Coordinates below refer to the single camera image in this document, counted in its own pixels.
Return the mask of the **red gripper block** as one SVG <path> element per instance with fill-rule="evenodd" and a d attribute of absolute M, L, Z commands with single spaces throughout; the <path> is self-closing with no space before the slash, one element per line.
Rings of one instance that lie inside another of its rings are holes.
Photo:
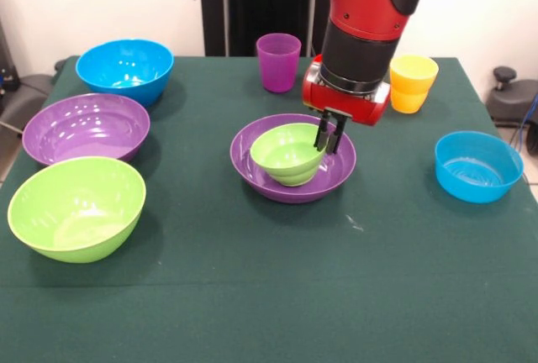
<path fill-rule="evenodd" d="M 381 82 L 377 89 L 366 96 L 341 92 L 325 84 L 321 79 L 322 55 L 316 55 L 305 72 L 302 85 L 303 104 L 308 108 L 325 110 L 346 117 L 335 117 L 336 126 L 329 133 L 329 114 L 322 114 L 314 140 L 317 151 L 335 155 L 345 130 L 347 118 L 358 124 L 373 126 L 382 117 L 390 99 L 390 85 Z"/>

